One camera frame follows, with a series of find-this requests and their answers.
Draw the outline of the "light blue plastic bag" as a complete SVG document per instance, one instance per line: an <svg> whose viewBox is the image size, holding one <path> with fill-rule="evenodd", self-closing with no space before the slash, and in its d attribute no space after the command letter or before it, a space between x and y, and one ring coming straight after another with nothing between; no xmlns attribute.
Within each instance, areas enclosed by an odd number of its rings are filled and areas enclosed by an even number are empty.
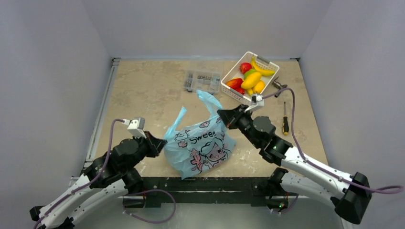
<svg viewBox="0 0 405 229"><path fill-rule="evenodd" d="M180 173L181 179L195 177L226 161L236 141L227 133L227 128L217 114L222 109L220 102L210 93L197 91L197 96L204 103L210 117L181 130L177 127L186 115L182 107L174 123L164 135L167 144L164 155L168 163Z"/></svg>

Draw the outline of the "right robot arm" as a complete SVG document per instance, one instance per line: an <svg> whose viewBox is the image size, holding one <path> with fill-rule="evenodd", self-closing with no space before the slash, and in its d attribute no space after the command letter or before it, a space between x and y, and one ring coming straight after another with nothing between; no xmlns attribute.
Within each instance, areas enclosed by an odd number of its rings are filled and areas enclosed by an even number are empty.
<svg viewBox="0 0 405 229"><path fill-rule="evenodd" d="M253 119L246 108L246 105L240 105L231 110L219 109L217 113L226 128L240 130L259 149L265 161L296 171L329 191L335 212L344 220L359 225L372 199L367 176L336 170L299 152L297 146L276 135L276 127L267 116Z"/></svg>

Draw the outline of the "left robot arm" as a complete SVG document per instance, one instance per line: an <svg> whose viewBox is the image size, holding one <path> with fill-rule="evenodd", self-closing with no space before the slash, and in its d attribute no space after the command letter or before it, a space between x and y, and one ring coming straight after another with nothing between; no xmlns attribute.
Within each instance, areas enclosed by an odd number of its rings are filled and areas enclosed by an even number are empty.
<svg viewBox="0 0 405 229"><path fill-rule="evenodd" d="M69 214L77 208L84 213L81 204L97 193L117 194L118 188L122 187L125 193L137 195L144 190L144 184L135 165L146 157L159 156L166 144L167 140L145 131L145 136L127 138L115 147L109 147L60 197L50 204L30 209L31 218L35 221L34 228L52 229L72 222Z"/></svg>

